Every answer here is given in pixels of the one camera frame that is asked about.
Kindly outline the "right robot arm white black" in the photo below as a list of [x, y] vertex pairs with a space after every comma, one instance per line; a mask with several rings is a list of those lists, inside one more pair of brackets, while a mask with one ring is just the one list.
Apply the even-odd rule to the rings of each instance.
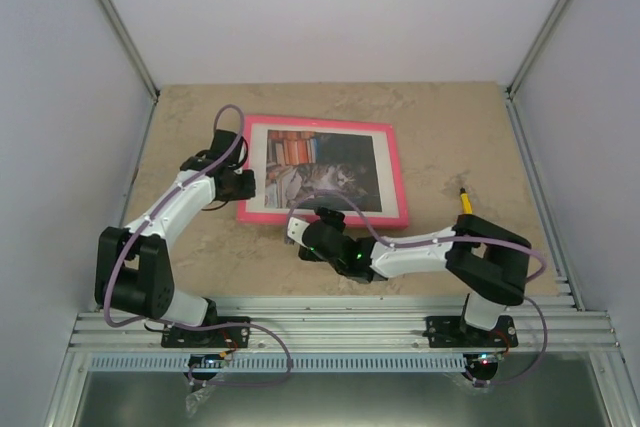
[[448, 272], [469, 288], [460, 316], [428, 318], [431, 347], [510, 344], [504, 311], [524, 301], [532, 253], [525, 238], [473, 214], [460, 215], [439, 232], [401, 238], [351, 238], [343, 213], [319, 208], [316, 216], [313, 222], [298, 217], [287, 222], [286, 235], [303, 261], [325, 262], [363, 284]]

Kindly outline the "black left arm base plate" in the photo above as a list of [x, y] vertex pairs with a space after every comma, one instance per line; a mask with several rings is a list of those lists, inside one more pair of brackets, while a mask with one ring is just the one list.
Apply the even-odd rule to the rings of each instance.
[[181, 328], [165, 328], [160, 345], [163, 348], [218, 348], [235, 350], [246, 348], [250, 337], [249, 327], [193, 331]]

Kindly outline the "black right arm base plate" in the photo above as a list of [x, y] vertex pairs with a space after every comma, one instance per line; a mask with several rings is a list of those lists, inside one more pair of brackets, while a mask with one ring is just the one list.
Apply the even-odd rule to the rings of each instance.
[[513, 319], [501, 315], [489, 331], [467, 326], [461, 316], [428, 316], [422, 336], [431, 348], [511, 348], [519, 345]]

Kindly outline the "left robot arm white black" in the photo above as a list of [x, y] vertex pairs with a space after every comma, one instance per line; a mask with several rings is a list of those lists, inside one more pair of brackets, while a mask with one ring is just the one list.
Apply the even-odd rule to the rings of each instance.
[[216, 304], [175, 286], [170, 248], [203, 209], [253, 198], [255, 174], [245, 170], [244, 137], [216, 129], [211, 146], [180, 166], [169, 189], [145, 213], [124, 227], [108, 227], [98, 240], [94, 297], [115, 326], [110, 310], [184, 326], [197, 346], [218, 337]]

